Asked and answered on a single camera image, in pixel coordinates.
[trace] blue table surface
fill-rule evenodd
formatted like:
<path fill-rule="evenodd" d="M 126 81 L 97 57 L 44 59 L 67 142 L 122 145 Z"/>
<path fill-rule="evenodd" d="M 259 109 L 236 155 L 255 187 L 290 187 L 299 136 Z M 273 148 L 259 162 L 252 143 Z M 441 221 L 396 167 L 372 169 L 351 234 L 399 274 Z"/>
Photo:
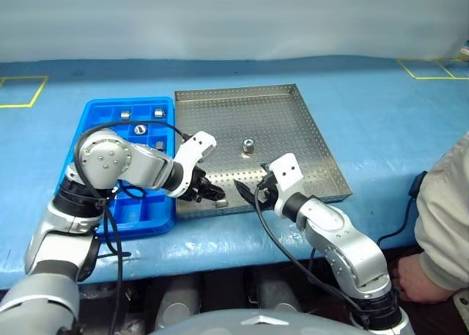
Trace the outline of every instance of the blue table surface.
<path fill-rule="evenodd" d="M 431 168 L 469 128 L 467 81 L 419 81 L 393 59 L 0 64 L 0 78 L 37 75 L 49 79 L 34 106 L 0 108 L 0 289 L 23 276 L 23 254 L 88 100 L 295 83 L 354 193 L 336 206 L 375 240 L 400 226 L 415 175 Z M 0 104 L 18 102 L 29 88 L 28 82 L 24 87 L 5 82 Z M 413 211 L 405 231 L 383 246 L 414 243 L 416 216 Z M 272 213 L 267 219 L 296 257 L 308 257 L 311 247 L 291 221 Z M 178 221 L 165 235 L 126 240 L 123 246 L 132 252 L 125 260 L 126 279 L 285 260 L 253 213 Z M 106 246 L 101 250 L 108 251 Z M 99 259 L 87 282 L 115 280 L 116 274 L 116 258 Z"/>

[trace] blue plastic tray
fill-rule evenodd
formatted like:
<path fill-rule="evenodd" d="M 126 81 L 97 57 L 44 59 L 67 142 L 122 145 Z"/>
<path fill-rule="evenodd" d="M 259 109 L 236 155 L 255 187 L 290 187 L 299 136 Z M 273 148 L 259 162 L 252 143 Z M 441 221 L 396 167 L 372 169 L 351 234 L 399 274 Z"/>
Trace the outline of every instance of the blue plastic tray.
<path fill-rule="evenodd" d="M 121 111 L 130 111 L 130 120 L 155 120 L 153 113 L 156 108 L 165 112 L 162 122 L 174 124 L 174 104 L 169 97 L 140 97 L 140 98 L 111 98 L 94 99 L 89 101 L 80 123 L 73 137 L 70 151 L 62 168 L 60 182 L 62 181 L 67 165 L 73 160 L 73 146 L 78 137 L 87 129 L 108 121 L 121 120 Z M 158 125 L 147 126 L 148 131 L 144 135 L 137 136 L 133 125 L 114 126 L 114 130 L 122 138 L 133 143 L 146 144 L 155 147 L 157 141 L 164 142 L 164 152 L 174 157 L 174 131 Z M 165 196 L 163 190 L 146 190 L 146 199 L 132 199 L 120 193 L 111 203 L 111 212 L 116 220 L 121 238 L 134 238 L 143 235 L 157 235 L 168 232 L 174 225 L 175 204 L 174 200 Z M 98 235 L 103 235 L 103 225 L 97 230 Z"/>

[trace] stainless steel tray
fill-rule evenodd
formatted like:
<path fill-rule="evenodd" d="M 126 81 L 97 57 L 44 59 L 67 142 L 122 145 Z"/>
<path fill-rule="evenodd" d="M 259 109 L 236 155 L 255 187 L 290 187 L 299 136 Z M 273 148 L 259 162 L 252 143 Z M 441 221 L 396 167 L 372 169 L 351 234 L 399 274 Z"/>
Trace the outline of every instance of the stainless steel tray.
<path fill-rule="evenodd" d="M 177 201 L 180 218 L 240 213 L 251 207 L 236 191 L 233 179 L 254 191 L 269 163 L 287 152 L 296 155 L 305 177 L 304 188 L 324 202 L 345 199 L 352 191 L 295 84 L 176 91 L 176 123 L 186 133 L 203 130 L 217 148 L 200 165 L 207 178 L 226 192 L 227 207 Z M 243 140 L 254 139 L 252 155 L 243 154 Z"/>

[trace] beige jacket sleeve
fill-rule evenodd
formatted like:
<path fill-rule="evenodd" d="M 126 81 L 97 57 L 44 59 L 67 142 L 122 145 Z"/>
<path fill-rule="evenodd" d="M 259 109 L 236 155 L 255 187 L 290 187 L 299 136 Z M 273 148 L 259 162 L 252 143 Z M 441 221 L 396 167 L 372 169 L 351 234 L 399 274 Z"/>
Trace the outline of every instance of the beige jacket sleeve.
<path fill-rule="evenodd" d="M 420 263 L 438 286 L 469 286 L 469 132 L 435 164 L 417 197 Z"/>

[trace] white wall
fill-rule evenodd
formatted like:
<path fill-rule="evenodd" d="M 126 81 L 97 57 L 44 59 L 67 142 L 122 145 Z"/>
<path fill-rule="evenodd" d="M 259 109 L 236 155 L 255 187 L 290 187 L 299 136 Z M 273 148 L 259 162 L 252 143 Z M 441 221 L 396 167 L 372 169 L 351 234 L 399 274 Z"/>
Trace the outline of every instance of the white wall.
<path fill-rule="evenodd" d="M 434 59 L 469 34 L 469 0 L 0 0 L 0 62 Z"/>

